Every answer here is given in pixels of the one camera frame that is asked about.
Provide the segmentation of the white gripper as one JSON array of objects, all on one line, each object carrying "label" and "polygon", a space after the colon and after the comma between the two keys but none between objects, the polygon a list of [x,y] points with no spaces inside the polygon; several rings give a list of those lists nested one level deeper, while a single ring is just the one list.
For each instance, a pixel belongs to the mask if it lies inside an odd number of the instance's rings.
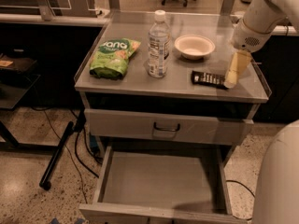
[{"label": "white gripper", "polygon": [[239,77],[251,62],[252,57],[250,53],[260,50],[270,36],[270,33],[255,32],[243,20],[239,21],[234,29],[231,43],[235,49],[242,50],[235,52],[227,69],[224,79],[226,88],[231,89],[237,84]]}]

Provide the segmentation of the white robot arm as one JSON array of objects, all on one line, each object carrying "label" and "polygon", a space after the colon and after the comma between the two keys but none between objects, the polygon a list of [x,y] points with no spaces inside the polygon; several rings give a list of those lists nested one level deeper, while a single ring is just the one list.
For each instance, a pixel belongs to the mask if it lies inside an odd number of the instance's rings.
[{"label": "white robot arm", "polygon": [[[234,87],[278,22],[287,19],[299,32],[299,0],[252,0],[234,29],[235,49],[224,86]],[[299,124],[281,129],[263,156],[251,224],[299,224]]]}]

